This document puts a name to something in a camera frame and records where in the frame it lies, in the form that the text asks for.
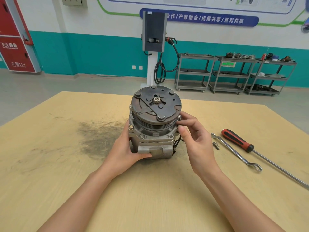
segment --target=screwdriver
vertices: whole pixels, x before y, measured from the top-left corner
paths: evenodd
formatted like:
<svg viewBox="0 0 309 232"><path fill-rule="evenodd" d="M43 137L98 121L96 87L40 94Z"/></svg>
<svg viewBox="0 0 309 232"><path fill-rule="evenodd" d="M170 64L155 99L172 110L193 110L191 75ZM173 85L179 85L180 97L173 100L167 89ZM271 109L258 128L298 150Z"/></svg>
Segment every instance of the screwdriver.
<svg viewBox="0 0 309 232"><path fill-rule="evenodd" d="M281 168L280 166L278 166L277 164L275 164L274 162L270 161L269 159L267 159L265 156L261 155L259 152L257 152L256 150L254 150L254 146L252 144L247 143L245 140L243 140L240 136L238 136L236 133L234 133L233 131L229 130L229 129L222 129L221 134L228 140L230 140L231 142L233 142L234 144L240 146L242 149L244 149L246 152L254 152L256 153L259 157L261 157L262 159L266 160L267 162L269 162L270 164L272 164L273 166L275 166L277 169L281 170L282 172L284 172L286 175L288 175L289 177L291 177L292 179L294 179L296 182L298 182L299 184L301 184L303 187L305 187L307 190L309 190L309 185L305 182L303 182L302 180L298 179L297 177L293 176L292 174L290 174L288 171L285 171L283 168Z"/></svg>

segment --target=compressor housing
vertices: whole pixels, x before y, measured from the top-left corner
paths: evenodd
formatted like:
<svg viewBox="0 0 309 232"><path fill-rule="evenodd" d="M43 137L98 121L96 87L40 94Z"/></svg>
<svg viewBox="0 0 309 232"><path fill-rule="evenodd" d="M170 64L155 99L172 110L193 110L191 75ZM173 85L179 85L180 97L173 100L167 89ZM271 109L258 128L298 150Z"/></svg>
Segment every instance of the compressor housing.
<svg viewBox="0 0 309 232"><path fill-rule="evenodd" d="M151 153L150 159L172 157L180 111L181 100L169 88L153 85L135 92L129 116L133 151Z"/></svg>

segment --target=wooden table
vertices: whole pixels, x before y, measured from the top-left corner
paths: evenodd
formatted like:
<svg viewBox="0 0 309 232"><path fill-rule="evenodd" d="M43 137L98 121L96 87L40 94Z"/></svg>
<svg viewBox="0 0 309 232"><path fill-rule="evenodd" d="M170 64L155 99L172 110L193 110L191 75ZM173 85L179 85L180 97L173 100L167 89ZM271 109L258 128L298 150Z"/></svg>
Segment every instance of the wooden table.
<svg viewBox="0 0 309 232"><path fill-rule="evenodd" d="M97 169L129 115L131 96L61 92L0 127L0 231L35 231ZM182 100L219 135L229 128L309 182L309 136L264 105ZM223 172L286 231L308 231L309 191L253 153L257 173L220 145ZM232 231L180 143L171 159L143 160L103 193L88 231Z"/></svg>

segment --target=metal cart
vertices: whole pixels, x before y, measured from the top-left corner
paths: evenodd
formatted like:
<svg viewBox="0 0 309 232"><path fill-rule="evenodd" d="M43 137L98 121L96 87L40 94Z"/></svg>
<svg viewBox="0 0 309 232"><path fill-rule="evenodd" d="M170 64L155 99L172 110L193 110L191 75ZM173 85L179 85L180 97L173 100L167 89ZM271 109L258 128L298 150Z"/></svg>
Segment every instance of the metal cart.
<svg viewBox="0 0 309 232"><path fill-rule="evenodd" d="M220 66L218 70L213 70L212 74L216 76L216 81L213 83L209 83L209 89L215 93L216 91L226 91L226 92L235 92L237 94L242 93L244 88L247 85L248 79L249 79L249 74L251 74L252 69L256 63L256 60L253 59L240 59L240 58L226 58L225 56L216 56L220 60ZM235 71L222 71L221 66L223 62L242 62L242 66L239 72ZM245 66L245 63L251 63L250 67L248 69L247 74L243 73L243 68ZM218 78L219 77L229 77L229 78L237 78L237 82L235 85L229 85L226 83L218 83ZM239 79L244 79L243 84L241 87L239 87L237 84L239 82Z"/></svg>
<svg viewBox="0 0 309 232"><path fill-rule="evenodd" d="M270 60L261 60L261 59L257 59L257 63L260 63L261 65L259 66L259 69L257 70L256 75L250 75L251 78L254 78L254 81L252 83L251 86L247 86L245 87L245 92L247 92L248 94L250 93L257 93L257 94L271 94L272 96L275 94L280 94L281 90L283 89L283 87L286 85L286 82L288 81L289 77L291 76L291 74L293 73L297 62L281 62L281 61L270 61ZM289 74L288 77L280 77L280 78L274 78L274 77L269 77L268 75L271 74L265 74L265 76L258 76L259 73L262 70L262 67L264 64L275 64L275 65L279 65L279 68L277 70L277 74L279 74L282 66L294 66L291 73ZM262 89L262 90L254 90L253 86L255 85L255 82L257 81L257 79L262 79L262 80L272 80L271 83L268 86L268 89ZM272 88L272 84L274 83L274 81L284 81L283 86L281 87L280 91L273 89Z"/></svg>
<svg viewBox="0 0 309 232"><path fill-rule="evenodd" d="M205 92L205 89L207 89L212 70L214 68L214 62L218 60L218 58L212 56L212 55L207 55L207 54L178 54L180 61L179 61L179 66L176 69L176 74L175 74L175 87L177 91L180 89L195 89L195 90L202 90L202 92ZM207 60L206 62L206 67L205 69L189 69L189 68L181 68L181 61L184 58L189 58L189 59L204 59ZM212 65L210 71L207 70L207 67L209 65L209 61L212 60ZM197 76L203 76L202 82L189 82L189 81L181 81L179 80L179 75L197 75ZM205 84L205 76L208 76L208 81L207 84Z"/></svg>

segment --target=green sign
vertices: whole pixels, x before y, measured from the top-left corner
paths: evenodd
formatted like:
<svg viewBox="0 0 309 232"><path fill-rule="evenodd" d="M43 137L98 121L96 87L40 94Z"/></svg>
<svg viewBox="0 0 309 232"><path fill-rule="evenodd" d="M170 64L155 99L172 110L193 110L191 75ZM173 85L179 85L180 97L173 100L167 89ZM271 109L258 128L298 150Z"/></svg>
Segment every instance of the green sign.
<svg viewBox="0 0 309 232"><path fill-rule="evenodd" d="M223 61L222 62L222 67L235 67L236 62L229 62L229 61Z"/></svg>

